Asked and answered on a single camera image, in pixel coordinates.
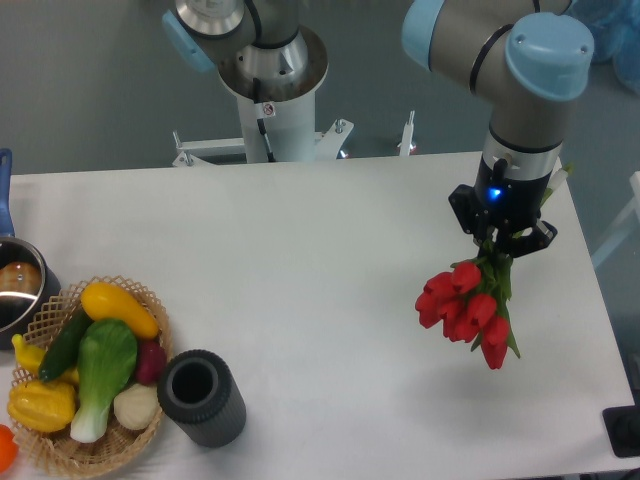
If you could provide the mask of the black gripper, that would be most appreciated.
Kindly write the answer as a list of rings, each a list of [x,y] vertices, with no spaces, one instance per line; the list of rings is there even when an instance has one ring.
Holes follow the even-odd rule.
[[[482,250],[493,244],[519,258],[546,249],[557,229],[541,219],[548,174],[536,179],[515,179],[504,157],[490,166],[482,160],[475,184],[460,184],[448,201],[465,234]]]

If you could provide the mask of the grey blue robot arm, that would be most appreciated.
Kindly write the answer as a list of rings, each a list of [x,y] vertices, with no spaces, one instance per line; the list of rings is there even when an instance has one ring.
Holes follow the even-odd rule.
[[[401,42],[423,68],[493,107],[473,185],[449,201],[483,251],[521,257],[546,248],[556,229],[543,195],[594,49],[565,1],[416,1]],[[174,1],[165,33],[195,70],[216,70],[235,96],[251,163],[333,158],[340,133],[315,130],[315,93],[328,59],[299,20],[295,1]]]

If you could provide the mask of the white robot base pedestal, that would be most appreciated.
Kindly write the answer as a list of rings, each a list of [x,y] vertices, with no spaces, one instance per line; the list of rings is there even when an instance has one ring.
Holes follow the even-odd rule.
[[[316,129],[316,91],[326,78],[328,57],[312,30],[301,26],[290,43],[275,49],[249,45],[215,70],[236,99],[242,136],[183,142],[174,132],[176,166],[240,154],[249,164],[347,157],[343,145],[352,122],[338,118],[324,132]]]

